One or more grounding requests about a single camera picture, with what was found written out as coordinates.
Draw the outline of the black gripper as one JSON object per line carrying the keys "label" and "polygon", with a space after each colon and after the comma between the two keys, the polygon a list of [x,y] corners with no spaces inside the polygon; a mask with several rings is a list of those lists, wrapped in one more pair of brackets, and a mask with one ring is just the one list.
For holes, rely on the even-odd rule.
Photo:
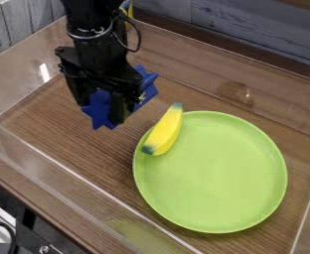
{"label": "black gripper", "polygon": [[110,93],[109,122],[124,123],[130,114],[134,98],[140,92],[142,77],[126,61],[126,31],[121,24],[108,28],[82,30],[68,26],[72,47],[57,47],[59,71],[78,106],[89,104],[89,96],[100,88]]}

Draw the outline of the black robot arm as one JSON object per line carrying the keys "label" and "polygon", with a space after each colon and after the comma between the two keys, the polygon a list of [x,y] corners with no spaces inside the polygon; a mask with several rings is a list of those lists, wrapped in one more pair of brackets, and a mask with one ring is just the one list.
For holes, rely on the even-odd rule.
{"label": "black robot arm", "polygon": [[130,18],[122,0],[61,0],[66,13],[69,47],[55,48],[59,71],[92,126],[120,125],[142,95],[142,76],[126,60]]}

